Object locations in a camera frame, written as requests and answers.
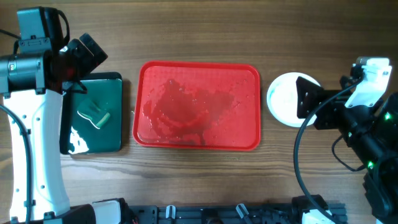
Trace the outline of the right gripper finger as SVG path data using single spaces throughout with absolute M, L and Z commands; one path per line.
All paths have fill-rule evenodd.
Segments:
M 320 103 L 320 100 L 314 96 L 304 96 L 298 98 L 297 117 L 307 118 L 308 114 L 315 109 Z
M 299 100 L 319 99 L 324 95 L 324 89 L 304 77 L 296 80 L 297 96 Z

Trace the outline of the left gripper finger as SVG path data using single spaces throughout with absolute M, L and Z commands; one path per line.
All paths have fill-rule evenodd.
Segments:
M 87 87 L 81 81 L 67 81 L 62 83 L 64 93 L 87 94 Z
M 108 58 L 108 55 L 88 33 L 84 33 L 79 40 L 91 53 L 89 59 L 90 66 L 88 68 L 89 71 L 92 72 Z

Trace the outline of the white plate top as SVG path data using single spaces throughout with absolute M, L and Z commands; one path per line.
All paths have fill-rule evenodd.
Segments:
M 311 76 L 300 72 L 289 72 L 277 77 L 267 91 L 267 107 L 273 117 L 284 125 L 299 128 L 304 122 L 297 117 L 297 86 L 298 77 L 302 77 L 320 86 Z

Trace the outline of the yellow green sponge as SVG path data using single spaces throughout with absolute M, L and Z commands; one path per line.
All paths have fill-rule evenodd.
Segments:
M 77 113 L 83 119 L 88 120 L 96 129 L 101 129 L 111 116 L 89 98 L 78 105 Z

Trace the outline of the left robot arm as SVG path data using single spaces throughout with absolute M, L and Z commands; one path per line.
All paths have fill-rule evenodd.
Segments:
M 88 34 L 70 37 L 65 14 L 53 7 L 17 12 L 14 51 L 1 57 L 1 110 L 9 118 L 14 191 L 10 223 L 126 223 L 121 198 L 71 206 L 60 163 L 63 94 L 107 59 Z

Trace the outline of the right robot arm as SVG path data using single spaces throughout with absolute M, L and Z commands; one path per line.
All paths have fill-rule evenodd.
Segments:
M 397 223 L 397 93 L 372 106 L 345 106 L 352 82 L 342 90 L 325 90 L 299 77 L 297 116 L 316 117 L 317 130 L 337 129 L 367 170 L 363 187 L 372 215 L 381 223 Z

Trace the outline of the dark green water tray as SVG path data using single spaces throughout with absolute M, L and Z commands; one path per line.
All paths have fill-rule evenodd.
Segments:
M 87 94 L 63 95 L 60 127 L 60 153 L 99 154 L 121 149 L 123 119 L 123 79 L 118 72 L 92 73 L 81 80 Z M 78 105 L 91 99 L 111 116 L 101 129 L 96 129 L 77 113 Z

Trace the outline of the red plastic tray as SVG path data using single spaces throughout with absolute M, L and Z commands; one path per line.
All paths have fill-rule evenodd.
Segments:
M 150 61 L 132 127 L 144 147 L 251 151 L 261 141 L 261 76 L 238 63 Z

